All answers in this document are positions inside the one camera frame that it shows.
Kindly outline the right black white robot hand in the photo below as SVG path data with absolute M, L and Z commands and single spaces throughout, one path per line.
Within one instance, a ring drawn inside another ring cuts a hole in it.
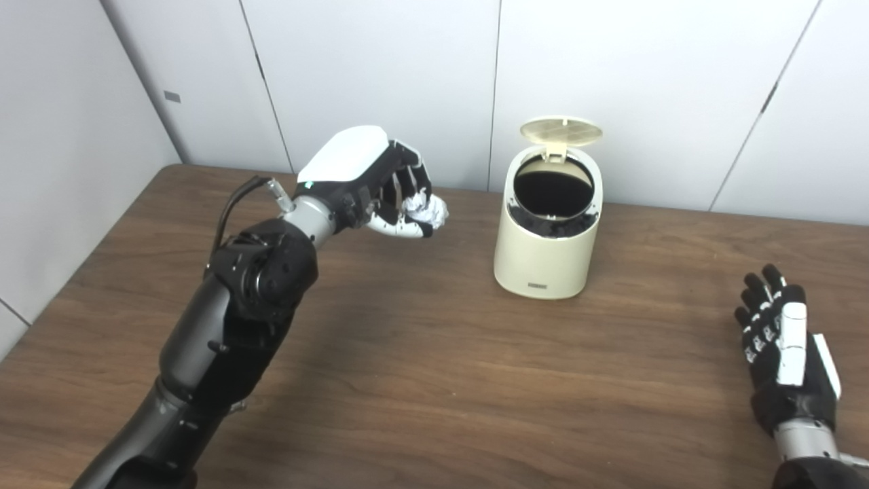
M 767 434 L 792 420 L 837 427 L 841 384 L 826 341 L 808 328 L 807 292 L 775 264 L 743 278 L 735 309 L 752 383 L 750 406 Z

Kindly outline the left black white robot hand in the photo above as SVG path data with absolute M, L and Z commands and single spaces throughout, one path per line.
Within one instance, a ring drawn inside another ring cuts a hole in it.
M 448 218 L 422 155 L 376 125 L 339 131 L 298 174 L 294 197 L 315 201 L 333 234 L 367 226 L 429 238 Z

